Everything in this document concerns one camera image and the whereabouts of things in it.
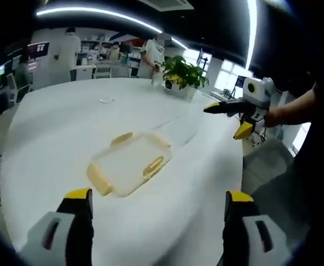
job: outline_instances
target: ceiling light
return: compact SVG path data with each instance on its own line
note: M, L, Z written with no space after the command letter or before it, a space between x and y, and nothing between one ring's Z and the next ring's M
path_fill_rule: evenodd
M145 26L146 28L149 28L151 30L154 30L157 33L162 33L162 31L152 25L149 25L143 21L140 21L136 18L131 18L129 16L123 15L123 14L119 14L116 12L112 12L112 11L107 11L107 10L103 10L103 9L98 9L98 8L87 8L87 7L61 7L61 8L52 8L52 9L45 9L42 11L39 11L36 13L36 16L43 16L46 14L50 14L50 13L56 13L56 12L91 12L91 13L101 13L101 14L107 14L107 15L111 15L111 16L115 16L115 17L119 17L119 18L123 18L123 19L127 19L129 21L133 21L137 24L140 24L142 26ZM182 48L184 48L185 50L187 50L188 48L186 47L186 45L184 45L183 43L181 43L180 41L178 41L177 39L172 37L172 41L175 42L176 44L178 44L179 46L181 46Z
M249 48L248 55L246 56L245 70L249 70L251 58L253 57L255 37L256 37L256 25L258 23L258 12L256 10L256 0L248 0L249 8Z

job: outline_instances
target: white flower pot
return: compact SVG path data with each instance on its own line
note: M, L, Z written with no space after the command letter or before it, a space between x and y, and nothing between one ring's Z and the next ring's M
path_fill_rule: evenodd
M194 94L196 92L196 89L187 85L183 89L179 89L178 84L173 84L171 89L167 89L169 94L172 94L178 98L183 98L183 99L192 99L194 97Z

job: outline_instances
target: oval table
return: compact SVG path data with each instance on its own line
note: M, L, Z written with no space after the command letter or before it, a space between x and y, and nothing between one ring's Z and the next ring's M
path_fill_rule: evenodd
M195 134L133 194L102 197L93 188L92 262L216 265L223 252L225 192L240 189L243 152L241 141L233 140L236 118L202 112L212 102L199 91L191 102L178 99L144 79L75 81L27 94L9 128L0 175L15 249L67 192L91 186L90 158L113 138L158 132L188 116Z

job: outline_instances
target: white table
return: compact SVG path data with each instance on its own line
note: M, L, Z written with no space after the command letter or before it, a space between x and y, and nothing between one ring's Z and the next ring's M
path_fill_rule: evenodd
M105 97L115 101L103 104ZM101 197L93 188L93 265L151 265L160 257L161 265L217 264L225 192L240 189L243 152L232 138L239 121L202 113L210 102L198 92L191 103L199 110L197 134L132 195ZM187 114L191 104L143 79L76 81L26 95L8 130L0 175L16 250L67 192L91 186L93 154L116 136Z

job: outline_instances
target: ceiling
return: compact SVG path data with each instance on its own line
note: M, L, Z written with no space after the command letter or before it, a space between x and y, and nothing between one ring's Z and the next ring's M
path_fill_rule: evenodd
M154 35L145 27L102 15L66 13L38 19L35 10L43 0L20 1L20 5L11 2L14 3L0 7L1 17L5 18L0 23L0 57L11 43L23 38L28 40L34 30L46 27L104 28L146 39ZM97 7L122 13L161 28L189 48L202 47L214 57L227 58L244 66L249 45L247 0L188 2L194 10L158 12L137 0L50 0L47 7ZM288 2L291 2L292 10L304 14L300 1ZM299 16L288 16L263 0L257 0L257 4L258 26L250 70L257 76L273 77L280 88L297 87L296 83L301 84L308 78L306 73L311 67L306 36L300 30L303 24L299 23Z

